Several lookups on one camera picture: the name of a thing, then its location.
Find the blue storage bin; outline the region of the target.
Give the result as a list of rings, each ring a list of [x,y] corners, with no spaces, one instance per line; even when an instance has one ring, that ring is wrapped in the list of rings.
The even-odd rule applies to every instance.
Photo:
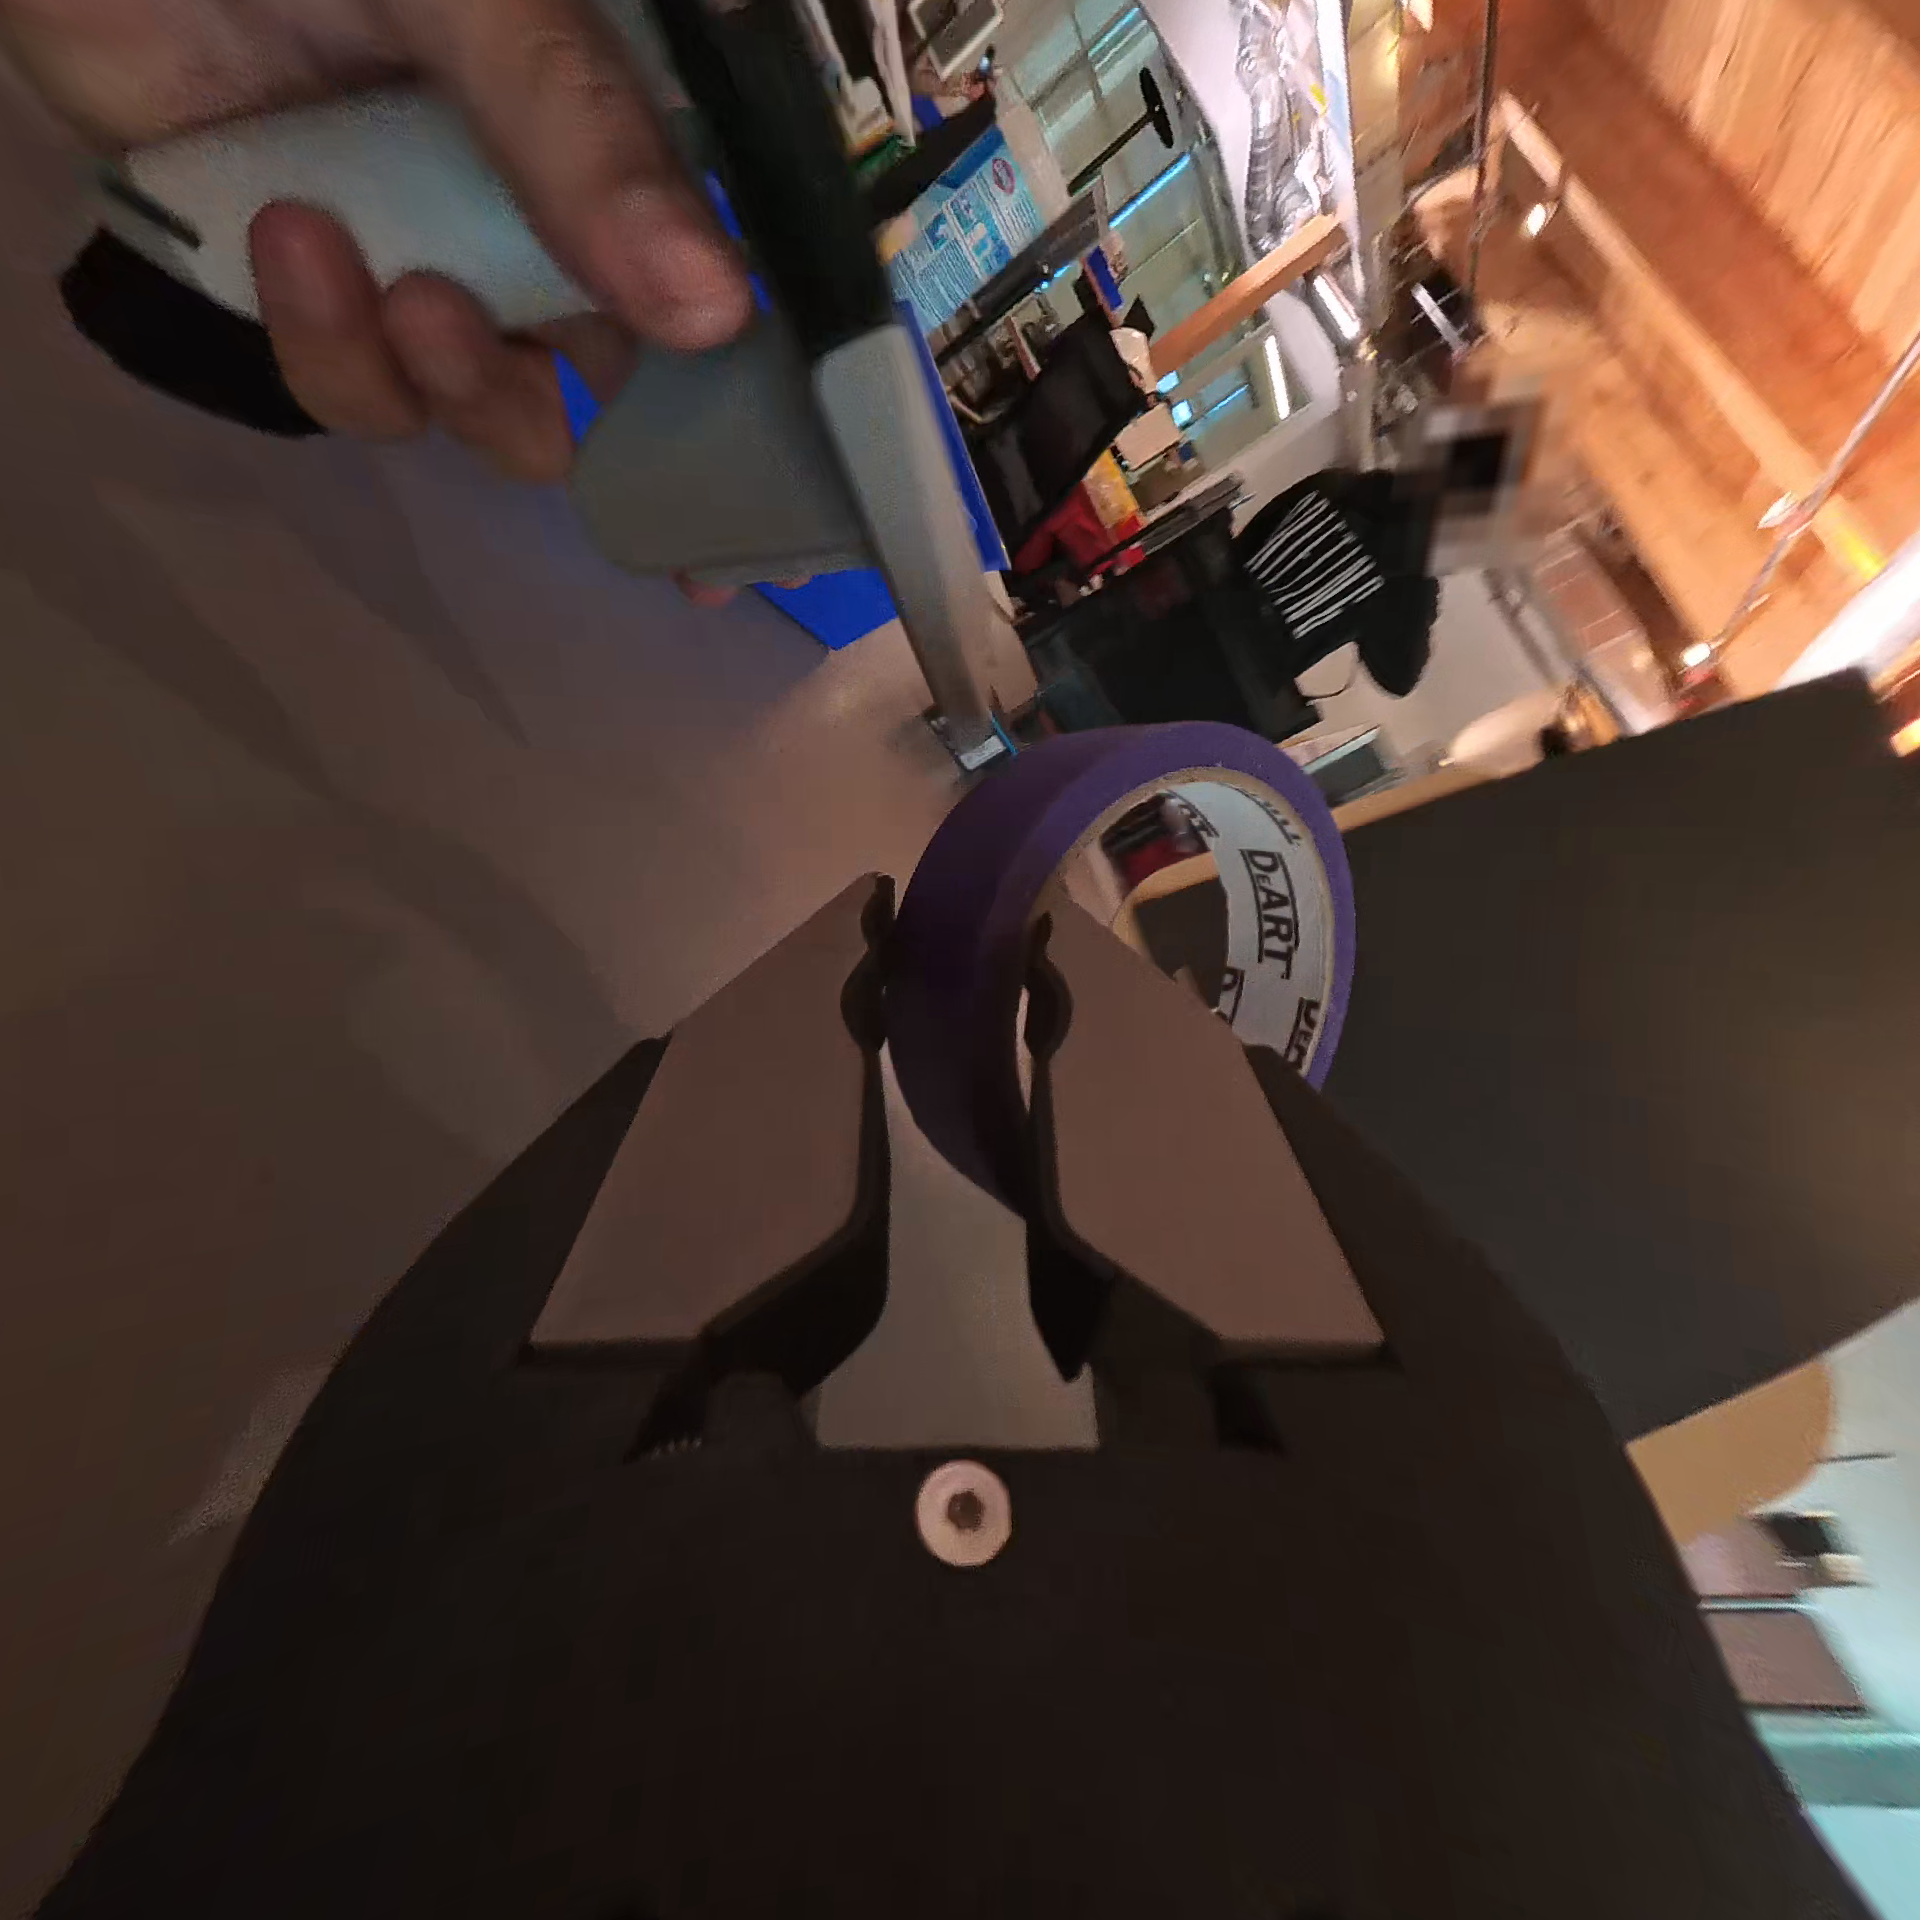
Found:
[[[921,378],[942,420],[949,461],[968,508],[976,553],[986,572],[1001,575],[1010,559],[979,483],[963,422],[934,363],[925,334],[917,335]],[[581,446],[605,413],[607,403],[584,369],[561,347],[549,353],[568,411],[568,431]],[[841,651],[897,620],[897,601],[872,567],[841,567],[810,575],[799,585],[762,582],[760,599],[781,611],[827,651]]]

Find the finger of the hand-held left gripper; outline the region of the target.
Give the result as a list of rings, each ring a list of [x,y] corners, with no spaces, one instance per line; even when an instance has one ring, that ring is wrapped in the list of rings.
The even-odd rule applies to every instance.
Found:
[[[886,322],[827,349],[819,413],[928,685],[936,732],[968,774],[1010,758],[992,685],[999,603],[979,564],[917,335]]]

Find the person's left hand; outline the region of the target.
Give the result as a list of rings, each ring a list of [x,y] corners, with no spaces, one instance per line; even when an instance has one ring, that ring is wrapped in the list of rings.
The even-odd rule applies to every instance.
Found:
[[[600,398],[646,349],[704,353],[754,310],[751,279],[661,131],[633,59],[573,3],[5,3],[5,51],[91,146],[126,150],[235,117],[418,83],[457,105],[593,313],[497,329],[457,284],[390,290],[351,233],[297,203],[253,222],[265,329],[293,399],[328,431],[437,427],[498,474],[562,481],[557,357]]]

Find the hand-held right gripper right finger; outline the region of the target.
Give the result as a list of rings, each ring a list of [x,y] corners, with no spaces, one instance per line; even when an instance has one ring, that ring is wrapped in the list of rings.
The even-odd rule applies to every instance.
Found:
[[[1064,1377],[1114,1365],[1121,1311],[1201,1366],[1386,1347],[1233,1028],[1078,902],[1025,998],[1029,1299]]]

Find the purple masking tape roll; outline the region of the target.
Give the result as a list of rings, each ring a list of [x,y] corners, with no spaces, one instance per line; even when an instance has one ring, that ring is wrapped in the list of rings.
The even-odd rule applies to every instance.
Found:
[[[1173,798],[1231,910],[1235,1038],[1325,1085],[1358,962],[1354,871],[1317,785],[1217,722],[1057,737],[961,798],[897,910],[886,1028],[914,1122],[975,1187],[1029,1205],[1017,1014],[1031,930],[1073,858],[1143,799]]]

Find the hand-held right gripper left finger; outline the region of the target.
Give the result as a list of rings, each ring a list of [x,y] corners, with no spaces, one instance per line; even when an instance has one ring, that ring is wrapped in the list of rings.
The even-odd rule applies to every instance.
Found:
[[[861,875],[663,1041],[529,1362],[633,1370],[669,1404],[704,1404],[735,1377],[805,1401],[877,1330],[894,916],[897,883]]]

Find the black board book stand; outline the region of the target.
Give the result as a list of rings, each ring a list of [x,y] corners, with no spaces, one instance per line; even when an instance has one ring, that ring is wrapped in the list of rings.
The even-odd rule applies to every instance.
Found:
[[[1351,828],[1327,1099],[1645,1438],[1915,1299],[1915,757],[1858,675]]]

